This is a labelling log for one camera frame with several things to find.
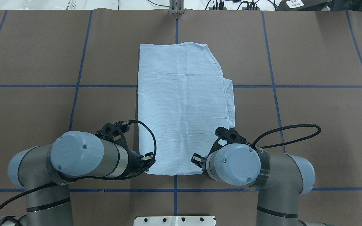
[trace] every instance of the white floor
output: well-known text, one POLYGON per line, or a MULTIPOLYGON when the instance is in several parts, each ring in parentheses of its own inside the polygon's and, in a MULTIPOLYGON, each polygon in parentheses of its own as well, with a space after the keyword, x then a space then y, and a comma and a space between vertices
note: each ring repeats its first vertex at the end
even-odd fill
MULTIPOLYGON (((151 0, 160 5, 168 5, 169 0, 151 0)), ((120 9, 158 9, 166 8, 155 6, 147 0, 119 0, 120 9)), ((184 7, 194 10, 204 10, 208 0, 184 0, 184 7)), ((227 10, 236 10, 240 3, 233 3, 226 0, 224 6, 227 10)), ((260 0, 258 6, 261 10, 275 10, 268 0, 260 0)), ((0 9, 96 9, 108 8, 118 9, 118 0, 0 0, 0 9)))

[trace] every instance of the cloth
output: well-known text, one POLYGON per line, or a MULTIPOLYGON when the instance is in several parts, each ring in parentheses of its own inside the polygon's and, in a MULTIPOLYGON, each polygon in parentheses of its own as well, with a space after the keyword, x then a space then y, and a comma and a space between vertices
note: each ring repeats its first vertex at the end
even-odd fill
MULTIPOLYGON (((156 162, 150 174, 192 175, 202 170, 192 155, 206 156, 218 127, 233 128, 233 82, 207 45, 140 45, 138 119, 154 133, 156 162)), ((153 151, 148 131, 139 126, 141 154, 153 151)))

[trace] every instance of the white mounting plate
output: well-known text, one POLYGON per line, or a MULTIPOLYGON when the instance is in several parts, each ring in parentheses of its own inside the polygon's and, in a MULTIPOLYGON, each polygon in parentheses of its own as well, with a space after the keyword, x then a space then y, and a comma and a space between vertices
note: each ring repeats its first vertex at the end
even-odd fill
POLYGON ((215 216, 137 217, 134 221, 134 226, 216 226, 216 217, 215 216))

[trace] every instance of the light blue joint cap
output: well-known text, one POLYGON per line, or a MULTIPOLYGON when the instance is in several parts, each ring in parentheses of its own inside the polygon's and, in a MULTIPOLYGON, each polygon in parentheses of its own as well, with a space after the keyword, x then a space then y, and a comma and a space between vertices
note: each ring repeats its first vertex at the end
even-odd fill
POLYGON ((224 182, 244 186, 256 180, 261 170, 261 161, 256 151, 248 145, 232 143, 218 151, 214 167, 224 182))
POLYGON ((22 162, 22 159, 25 157, 25 155, 30 150, 37 148, 37 147, 40 147, 40 146, 32 147, 27 150, 21 151, 21 152, 17 153, 15 156, 13 156, 13 158, 10 160, 9 165, 8 165, 8 176, 14 185, 24 187, 19 181, 19 175, 18 175, 19 166, 20 166, 20 163, 22 162))
POLYGON ((301 177, 303 178, 303 191, 300 194, 307 194, 312 190, 312 185, 315 183, 315 170, 312 164, 303 157, 295 156, 286 153, 297 164, 300 169, 301 177))
POLYGON ((51 163, 56 170, 69 176, 92 172, 101 163, 104 147, 91 133, 69 131, 58 138, 51 148, 51 163))

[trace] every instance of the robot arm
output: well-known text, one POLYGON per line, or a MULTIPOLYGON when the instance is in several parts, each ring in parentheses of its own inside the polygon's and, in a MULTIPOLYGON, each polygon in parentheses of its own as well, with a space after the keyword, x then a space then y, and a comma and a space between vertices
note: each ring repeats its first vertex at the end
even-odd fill
POLYGON ((83 178, 124 180, 147 171, 155 162, 155 152, 140 156, 128 148, 124 136, 135 122, 141 123, 106 124, 96 135, 69 131, 53 144, 16 154, 8 167, 15 185, 29 191, 53 183, 26 196, 27 217, 22 225, 73 226, 69 183, 83 178))
POLYGON ((257 226, 319 225, 297 219, 299 194, 311 191, 315 182, 312 164, 287 153, 271 153, 251 147, 235 130, 219 127, 219 137, 206 157, 194 154, 191 162, 216 181, 259 189, 257 226), (226 140, 221 146, 218 141, 226 140))

